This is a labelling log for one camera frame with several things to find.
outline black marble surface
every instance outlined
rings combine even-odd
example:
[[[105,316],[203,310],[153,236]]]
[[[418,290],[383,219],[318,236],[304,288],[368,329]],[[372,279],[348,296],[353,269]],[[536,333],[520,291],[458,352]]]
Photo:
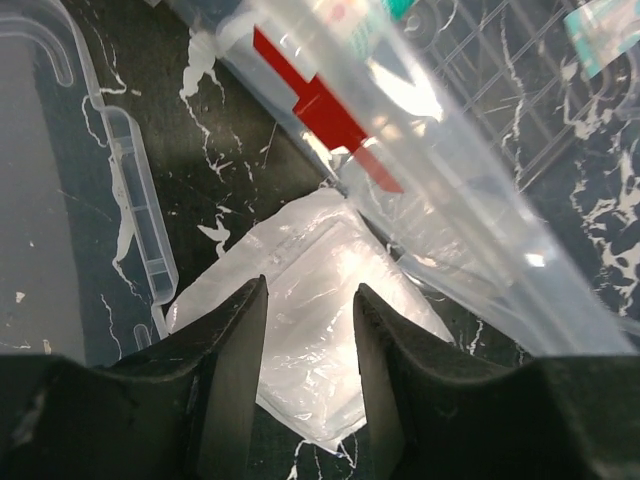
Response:
[[[105,91],[105,101],[140,124],[180,274],[178,292],[256,222],[322,182],[224,66],[216,63],[203,72],[197,91],[181,96],[191,37],[164,4],[152,9],[142,0],[63,3],[84,33],[101,86],[125,90]],[[518,78],[526,74],[515,71]],[[561,85],[571,82],[580,80],[570,77]],[[564,97],[556,94],[556,101],[562,108]],[[510,104],[512,116],[521,111],[518,103]],[[594,113],[569,118],[572,141],[528,194],[603,300],[614,311],[637,317],[637,125],[611,118],[605,108],[598,103]],[[508,121],[507,133],[514,121]],[[516,140],[508,138],[513,155]],[[221,241],[212,242],[198,226],[215,229]],[[504,365],[524,361],[522,350],[468,312],[449,302],[434,306],[461,348]],[[335,457],[301,442],[258,409],[248,478],[372,478],[367,451],[366,429],[346,439],[344,454]]]

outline red label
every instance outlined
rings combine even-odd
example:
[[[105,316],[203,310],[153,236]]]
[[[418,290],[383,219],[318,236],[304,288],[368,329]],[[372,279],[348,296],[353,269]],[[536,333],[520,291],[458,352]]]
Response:
[[[315,75],[307,82],[271,41],[254,27],[253,47],[298,95],[293,113],[329,150],[345,147],[381,189],[403,193],[400,184],[380,161],[362,146],[368,135]]]

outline plastic storage box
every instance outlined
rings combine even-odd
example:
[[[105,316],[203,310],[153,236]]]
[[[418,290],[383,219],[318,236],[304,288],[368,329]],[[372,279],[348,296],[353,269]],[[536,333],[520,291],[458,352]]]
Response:
[[[589,133],[580,131],[580,123],[590,110],[637,116],[638,48],[590,82],[571,81],[581,68],[563,20],[576,5],[419,0],[400,25],[520,189]],[[584,125],[598,127],[596,121]]]
[[[55,0],[0,3],[0,65],[0,353],[111,364],[177,283],[140,130]]]
[[[507,70],[491,58],[493,73],[478,77],[478,90],[466,92],[469,106],[461,109],[455,97],[467,87],[446,91],[379,0],[169,3],[192,28],[215,37],[229,68],[398,247],[401,265],[416,281],[449,295],[534,355],[634,351],[499,160],[500,133],[511,128],[512,135],[525,135],[525,123],[518,123],[519,130],[507,121],[479,132],[464,111],[477,108],[492,87],[509,85],[508,79],[519,88],[510,64],[535,40],[509,52]],[[484,21],[500,22],[501,12],[516,3],[484,2]],[[551,23],[532,16],[528,25],[535,26],[534,35],[552,32],[561,17],[560,10]],[[468,31],[464,40],[464,33],[452,30],[450,50],[435,49],[444,55],[434,62],[445,74],[447,58],[457,58],[456,52],[495,56],[473,18],[464,11],[460,18]],[[445,22],[438,33],[450,26]],[[542,90],[553,86],[556,73],[541,80]],[[534,122],[532,135],[544,125],[525,107],[538,105],[538,94],[543,100],[545,93],[537,92],[518,107],[519,122],[526,115]],[[541,149],[532,169],[548,162],[546,145],[560,135],[544,132],[549,142],[534,142]],[[492,139],[493,149],[487,143]],[[508,147],[508,139],[502,137],[500,146]]]

